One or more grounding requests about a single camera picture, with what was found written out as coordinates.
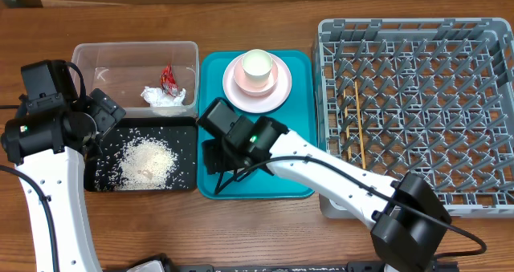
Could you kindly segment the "white napkin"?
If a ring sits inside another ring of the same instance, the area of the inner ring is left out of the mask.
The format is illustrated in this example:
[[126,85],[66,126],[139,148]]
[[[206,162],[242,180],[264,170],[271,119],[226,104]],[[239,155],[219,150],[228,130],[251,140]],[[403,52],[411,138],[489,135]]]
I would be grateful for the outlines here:
[[186,97],[186,90],[175,89],[174,94],[165,93],[160,87],[145,87],[141,93],[143,100],[152,108],[167,108],[182,106]]

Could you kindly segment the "red snack wrapper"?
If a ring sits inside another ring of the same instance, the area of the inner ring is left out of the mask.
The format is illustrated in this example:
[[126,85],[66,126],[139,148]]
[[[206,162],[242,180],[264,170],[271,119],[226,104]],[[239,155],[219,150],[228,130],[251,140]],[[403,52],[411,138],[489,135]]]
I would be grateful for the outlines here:
[[161,73],[160,83],[162,91],[171,96],[177,96],[179,93],[177,82],[173,76],[172,66],[168,64]]

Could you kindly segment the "white round plate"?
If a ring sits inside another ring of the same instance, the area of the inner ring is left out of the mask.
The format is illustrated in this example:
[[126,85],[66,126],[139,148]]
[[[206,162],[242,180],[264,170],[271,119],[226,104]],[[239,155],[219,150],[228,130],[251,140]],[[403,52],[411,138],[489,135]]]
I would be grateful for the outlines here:
[[292,91],[292,75],[287,64],[278,56],[271,54],[277,65],[278,82],[267,94],[251,96],[238,87],[234,78],[236,64],[242,57],[243,55],[239,55],[233,59],[224,71],[222,86],[226,98],[244,112],[260,114],[277,109]]

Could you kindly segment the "pink shallow bowl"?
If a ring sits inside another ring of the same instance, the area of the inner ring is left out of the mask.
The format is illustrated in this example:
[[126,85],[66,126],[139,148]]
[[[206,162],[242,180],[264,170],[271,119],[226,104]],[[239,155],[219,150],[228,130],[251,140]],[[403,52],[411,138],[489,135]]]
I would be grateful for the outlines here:
[[272,91],[278,78],[278,66],[275,61],[272,62],[270,74],[263,81],[264,85],[256,87],[251,81],[251,77],[243,70],[242,60],[239,59],[235,64],[234,81],[238,87],[250,96],[264,96]]

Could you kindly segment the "white cup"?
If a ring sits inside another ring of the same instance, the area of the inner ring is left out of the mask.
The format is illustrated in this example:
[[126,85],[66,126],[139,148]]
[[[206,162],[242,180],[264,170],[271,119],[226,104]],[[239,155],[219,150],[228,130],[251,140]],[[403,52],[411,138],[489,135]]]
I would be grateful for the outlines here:
[[254,87],[263,87],[267,84],[272,67],[273,59],[265,50],[253,49],[243,55],[244,74]]

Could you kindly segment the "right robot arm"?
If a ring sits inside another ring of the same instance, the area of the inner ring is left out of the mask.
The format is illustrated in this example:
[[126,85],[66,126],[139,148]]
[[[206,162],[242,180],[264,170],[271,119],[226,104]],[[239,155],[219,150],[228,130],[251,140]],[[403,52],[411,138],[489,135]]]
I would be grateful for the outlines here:
[[377,256],[397,271],[424,271],[451,223],[432,188],[407,174],[400,181],[329,155],[278,121],[262,116],[202,117],[231,167],[262,170],[300,183],[336,202],[370,230]]

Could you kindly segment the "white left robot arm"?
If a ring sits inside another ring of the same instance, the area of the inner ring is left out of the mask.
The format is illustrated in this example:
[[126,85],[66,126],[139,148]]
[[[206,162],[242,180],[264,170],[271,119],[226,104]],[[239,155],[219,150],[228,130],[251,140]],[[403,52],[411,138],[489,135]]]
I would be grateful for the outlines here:
[[9,120],[2,147],[27,200],[39,271],[99,271],[84,198],[87,161],[124,117],[124,109],[100,89],[81,111],[63,102],[53,109]]

